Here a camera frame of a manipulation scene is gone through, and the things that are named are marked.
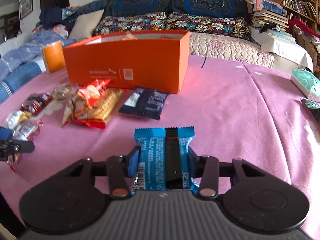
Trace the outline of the yellow white snack packet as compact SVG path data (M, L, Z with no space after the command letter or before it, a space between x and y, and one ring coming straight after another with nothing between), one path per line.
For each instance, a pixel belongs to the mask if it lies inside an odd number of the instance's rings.
M4 128L14 130L20 123L28 120L31 116L32 114L28 111L11 112L4 122Z

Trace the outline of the blue wafer bar packet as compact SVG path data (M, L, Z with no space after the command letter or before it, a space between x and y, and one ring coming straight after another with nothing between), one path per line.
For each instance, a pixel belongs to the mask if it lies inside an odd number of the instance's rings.
M131 192L191 190L196 192L195 168L189 148L193 126L138 128L134 139L140 147L136 178Z

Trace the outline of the dark brown snack packet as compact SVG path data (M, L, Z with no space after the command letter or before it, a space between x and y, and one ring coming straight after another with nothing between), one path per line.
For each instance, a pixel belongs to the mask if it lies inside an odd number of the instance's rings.
M53 100L53 97L46 93L30 94L21 104L20 110L37 116Z

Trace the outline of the red biscuit bag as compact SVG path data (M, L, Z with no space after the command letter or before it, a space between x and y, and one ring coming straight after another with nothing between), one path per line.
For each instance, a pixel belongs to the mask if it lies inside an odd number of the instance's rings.
M65 106L61 126L70 122L105 129L108 120L127 89L110 88L111 80L96 79L80 87Z

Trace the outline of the dark navy snack packet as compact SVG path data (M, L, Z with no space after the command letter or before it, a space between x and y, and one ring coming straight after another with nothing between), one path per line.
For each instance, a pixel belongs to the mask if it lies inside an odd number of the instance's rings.
M168 93L138 87L120 107L119 113L159 120Z

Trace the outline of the small clear cookie packet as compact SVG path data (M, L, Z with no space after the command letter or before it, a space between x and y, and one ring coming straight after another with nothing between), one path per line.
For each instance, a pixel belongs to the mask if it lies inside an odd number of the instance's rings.
M79 88L78 85L70 83L64 83L55 87L51 93L53 99L57 101L69 100L72 98L76 90Z

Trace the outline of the pink tablecloth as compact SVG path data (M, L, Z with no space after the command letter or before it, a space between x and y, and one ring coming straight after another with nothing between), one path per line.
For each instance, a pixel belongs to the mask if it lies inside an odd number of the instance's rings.
M17 212L25 191L77 160L127 154L137 128L192 126L197 154L245 159L303 191L310 202L303 229L319 239L319 130L302 96L285 72L191 56L182 90L168 96L160 120L114 111L105 129L62 127L63 105L46 108L34 152L16 170L1 163L1 194Z

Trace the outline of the blue striped bedding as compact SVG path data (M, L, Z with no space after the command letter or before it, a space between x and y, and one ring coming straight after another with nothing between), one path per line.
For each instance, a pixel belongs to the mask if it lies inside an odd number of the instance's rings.
M75 42L54 31L40 31L32 35L27 43L1 57L0 102L4 102L30 80L46 72L42 47L57 41L61 41L63 46Z

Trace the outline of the orange white canister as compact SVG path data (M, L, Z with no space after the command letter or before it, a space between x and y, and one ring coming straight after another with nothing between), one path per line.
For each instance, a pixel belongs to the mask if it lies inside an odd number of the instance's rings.
M61 40L43 46L41 51L46 72L54 73L66 66Z

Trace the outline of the quilted beige sofa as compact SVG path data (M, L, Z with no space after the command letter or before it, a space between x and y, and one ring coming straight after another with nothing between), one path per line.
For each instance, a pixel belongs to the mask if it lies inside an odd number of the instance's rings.
M272 68L274 55L263 52L261 46L250 41L229 36L191 33L191 55L245 62Z

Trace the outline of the floral cushion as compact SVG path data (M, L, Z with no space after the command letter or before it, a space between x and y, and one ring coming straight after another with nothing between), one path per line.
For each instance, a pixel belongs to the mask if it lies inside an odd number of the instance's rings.
M137 16L102 18L93 31L94 35L141 30L163 30L167 22L164 12L152 12Z
M235 37L247 41L251 38L250 29L242 17L215 18L173 12L168 16L165 27L168 30L187 30L194 33Z

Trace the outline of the left floral cushion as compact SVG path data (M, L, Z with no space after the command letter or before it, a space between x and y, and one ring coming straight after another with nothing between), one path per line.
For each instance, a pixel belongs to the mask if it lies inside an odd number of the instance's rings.
M164 12L152 12L137 16L102 18L93 31L94 35L141 30L163 30L167 22Z

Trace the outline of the stack of books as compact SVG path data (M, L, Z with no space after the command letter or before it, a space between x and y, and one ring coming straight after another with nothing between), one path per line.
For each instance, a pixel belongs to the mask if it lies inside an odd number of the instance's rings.
M278 3L268 0L245 0L252 27L259 29L260 33L268 29L277 32L286 32L289 29L287 11Z

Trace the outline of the red blanket on chair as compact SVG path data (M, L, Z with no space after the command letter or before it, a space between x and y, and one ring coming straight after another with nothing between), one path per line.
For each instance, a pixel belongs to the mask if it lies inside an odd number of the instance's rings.
M296 25L300 30L303 32L306 32L307 34L313 35L314 37L320 38L320 35L313 31L310 27L308 27L306 24L304 24L300 19L294 18L292 20L289 20L288 26L289 30L293 32L293 26Z

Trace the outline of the small framed wall picture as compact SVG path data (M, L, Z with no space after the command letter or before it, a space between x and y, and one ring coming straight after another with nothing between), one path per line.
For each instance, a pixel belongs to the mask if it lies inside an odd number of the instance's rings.
M33 0L21 0L19 6L21 20L33 12Z

